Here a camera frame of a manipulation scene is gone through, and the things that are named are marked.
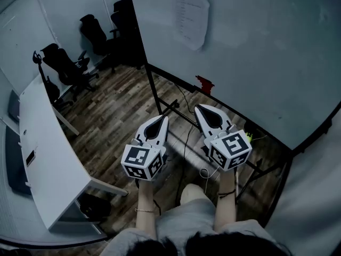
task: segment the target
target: desk leg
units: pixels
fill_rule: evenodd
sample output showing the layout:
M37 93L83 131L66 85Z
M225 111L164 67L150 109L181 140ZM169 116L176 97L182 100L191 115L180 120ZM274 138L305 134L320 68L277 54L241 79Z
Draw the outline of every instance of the desk leg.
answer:
M112 194L118 194L118 195L122 195L122 196L126 196L128 194L128 192L126 190L123 190L121 188L117 188L113 185L109 185L109 184L107 184L101 180L98 180L96 178L93 178L93 177L91 177L91 182L89 183L89 186L96 188L96 189L107 191L107 192L112 193Z
M79 132L77 131L77 129L74 128L53 106L52 106L52 108L53 108L53 111L54 111L56 117L62 123L64 123L66 125L66 127L69 128L72 131L72 133L74 133L75 135L79 135Z

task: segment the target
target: whiteboard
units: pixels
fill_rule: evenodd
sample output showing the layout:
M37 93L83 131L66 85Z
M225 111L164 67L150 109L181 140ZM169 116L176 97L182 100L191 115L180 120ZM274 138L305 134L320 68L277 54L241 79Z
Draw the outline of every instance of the whiteboard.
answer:
M341 0L208 0L201 51L175 41L172 0L133 0L149 64L295 149L341 101Z
M38 0L16 0L0 14L0 67L17 93L39 75L33 52L54 42ZM42 68L62 92L66 86L58 73L44 63Z

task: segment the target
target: wrist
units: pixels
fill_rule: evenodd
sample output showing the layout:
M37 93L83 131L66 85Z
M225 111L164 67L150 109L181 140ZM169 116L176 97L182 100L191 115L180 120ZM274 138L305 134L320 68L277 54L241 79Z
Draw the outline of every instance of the wrist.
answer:
M234 170L220 174L219 193L230 193L235 189Z
M153 197L153 185L150 181L141 180L139 196Z

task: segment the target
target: hair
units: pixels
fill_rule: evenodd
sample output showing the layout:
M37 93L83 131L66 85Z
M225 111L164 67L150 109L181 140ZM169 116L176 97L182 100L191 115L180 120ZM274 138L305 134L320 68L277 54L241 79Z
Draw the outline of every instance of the hair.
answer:
M186 256L209 256L209 255L292 255L283 245L274 244L267 239L242 233L225 233L219 235L201 236L196 233L187 240L185 246ZM148 240L138 242L131 248L127 256L177 256L175 245L165 239L161 242Z

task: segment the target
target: knee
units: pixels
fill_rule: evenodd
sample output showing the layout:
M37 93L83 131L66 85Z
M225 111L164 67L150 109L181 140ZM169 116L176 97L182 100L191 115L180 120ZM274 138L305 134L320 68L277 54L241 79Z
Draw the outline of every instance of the knee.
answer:
M191 191L203 191L198 185L195 184L187 184L187 186L183 189L183 193L190 193Z

